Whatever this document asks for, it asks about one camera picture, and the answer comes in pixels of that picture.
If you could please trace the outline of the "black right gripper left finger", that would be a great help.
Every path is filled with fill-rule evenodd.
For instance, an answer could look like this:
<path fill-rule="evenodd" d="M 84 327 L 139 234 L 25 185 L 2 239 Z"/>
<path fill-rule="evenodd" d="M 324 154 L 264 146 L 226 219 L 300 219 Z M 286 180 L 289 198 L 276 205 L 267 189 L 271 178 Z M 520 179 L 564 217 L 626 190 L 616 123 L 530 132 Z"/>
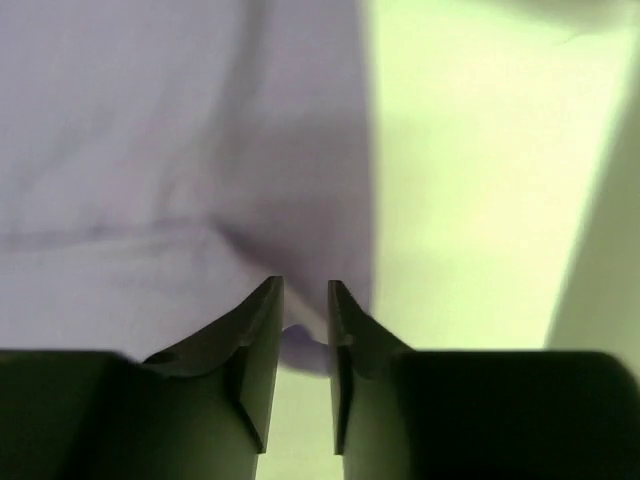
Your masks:
<path fill-rule="evenodd" d="M 5 479 L 252 479 L 267 446 L 283 319 L 271 276 L 142 362 L 3 351 Z"/>

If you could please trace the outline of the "purple t shirt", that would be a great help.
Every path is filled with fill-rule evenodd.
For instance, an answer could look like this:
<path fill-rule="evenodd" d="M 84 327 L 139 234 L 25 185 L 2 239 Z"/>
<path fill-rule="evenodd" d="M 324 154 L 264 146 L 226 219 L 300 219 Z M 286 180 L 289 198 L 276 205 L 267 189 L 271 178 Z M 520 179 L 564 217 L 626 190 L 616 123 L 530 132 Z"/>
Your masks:
<path fill-rule="evenodd" d="M 367 303 L 358 1 L 5 1 L 1 344 L 137 359 L 285 281 L 281 358 Z"/>

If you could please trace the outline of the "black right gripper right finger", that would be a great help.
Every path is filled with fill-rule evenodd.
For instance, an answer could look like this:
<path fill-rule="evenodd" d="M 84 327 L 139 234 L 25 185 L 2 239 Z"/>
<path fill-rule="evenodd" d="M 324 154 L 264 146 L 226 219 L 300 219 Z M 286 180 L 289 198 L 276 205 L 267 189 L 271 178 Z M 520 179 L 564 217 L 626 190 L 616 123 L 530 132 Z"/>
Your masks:
<path fill-rule="evenodd" d="M 328 285 L 348 479 L 635 479 L 639 387 L 591 351 L 415 350 Z"/>

